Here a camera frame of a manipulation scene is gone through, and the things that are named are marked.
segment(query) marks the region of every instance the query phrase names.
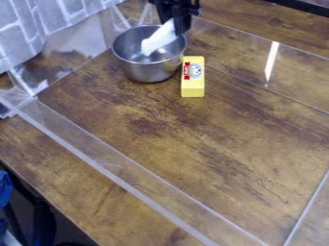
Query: wooden table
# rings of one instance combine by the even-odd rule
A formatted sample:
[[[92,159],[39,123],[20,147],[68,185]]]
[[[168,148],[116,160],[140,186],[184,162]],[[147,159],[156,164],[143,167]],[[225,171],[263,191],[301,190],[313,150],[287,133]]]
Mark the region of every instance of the wooden table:
[[[322,17],[258,1],[206,0],[205,18],[329,56]],[[194,39],[187,53],[210,49]],[[134,83],[110,51],[40,100],[281,245],[329,167],[328,115],[219,73],[215,60],[206,74],[206,97],[182,99],[179,74],[163,84]],[[201,245],[19,117],[0,122],[0,139],[1,161],[99,244]]]

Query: blue object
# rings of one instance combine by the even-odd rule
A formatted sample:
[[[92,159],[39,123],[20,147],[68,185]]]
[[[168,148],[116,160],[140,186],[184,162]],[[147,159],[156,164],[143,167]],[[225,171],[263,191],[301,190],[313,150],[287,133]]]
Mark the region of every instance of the blue object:
[[[0,209],[3,209],[11,200],[13,184],[5,171],[0,171]]]

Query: yellow box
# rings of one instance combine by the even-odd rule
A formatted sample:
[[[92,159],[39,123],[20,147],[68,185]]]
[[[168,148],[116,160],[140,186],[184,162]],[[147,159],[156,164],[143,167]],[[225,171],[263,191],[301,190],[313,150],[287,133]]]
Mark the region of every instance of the yellow box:
[[[205,96],[205,57],[182,59],[180,96]]]

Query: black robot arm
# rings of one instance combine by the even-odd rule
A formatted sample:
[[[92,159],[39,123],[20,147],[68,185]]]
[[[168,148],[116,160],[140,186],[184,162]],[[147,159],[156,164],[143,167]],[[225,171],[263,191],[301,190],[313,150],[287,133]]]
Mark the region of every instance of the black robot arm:
[[[148,0],[155,5],[159,20],[163,24],[174,18],[176,36],[184,34],[191,26],[191,15],[201,15],[199,0]]]

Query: metal bowl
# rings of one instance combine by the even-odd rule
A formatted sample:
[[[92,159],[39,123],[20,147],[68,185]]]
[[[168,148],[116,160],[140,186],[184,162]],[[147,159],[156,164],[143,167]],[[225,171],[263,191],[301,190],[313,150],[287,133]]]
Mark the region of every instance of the metal bowl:
[[[155,83],[167,80],[178,71],[186,47],[184,37],[159,48],[147,57],[142,54],[142,41],[158,30],[159,25],[134,27],[118,36],[114,54],[124,74],[135,81]]]

